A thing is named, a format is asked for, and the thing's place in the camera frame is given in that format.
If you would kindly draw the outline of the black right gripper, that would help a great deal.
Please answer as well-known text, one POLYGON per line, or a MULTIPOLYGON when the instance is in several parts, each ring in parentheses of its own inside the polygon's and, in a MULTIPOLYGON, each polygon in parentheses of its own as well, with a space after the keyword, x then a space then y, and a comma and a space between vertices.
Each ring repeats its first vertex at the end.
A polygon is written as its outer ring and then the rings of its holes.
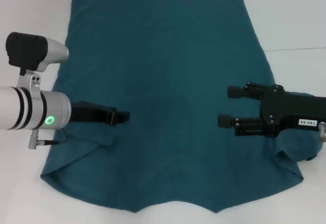
POLYGON ((281 85, 267 86, 247 82, 243 87, 228 86, 228 98, 260 100, 260 118, 218 115, 218 126, 234 128, 236 136, 276 137, 285 129, 318 131, 325 122, 325 98, 292 94, 281 85))

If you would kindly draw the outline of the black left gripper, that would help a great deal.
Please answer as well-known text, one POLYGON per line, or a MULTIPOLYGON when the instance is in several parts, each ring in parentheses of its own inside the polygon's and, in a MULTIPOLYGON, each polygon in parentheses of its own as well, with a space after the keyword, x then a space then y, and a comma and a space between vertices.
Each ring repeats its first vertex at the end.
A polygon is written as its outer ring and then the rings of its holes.
POLYGON ((116 125, 128 122, 129 118, 130 112, 116 111, 114 107, 84 101, 71 103, 70 122, 116 125))

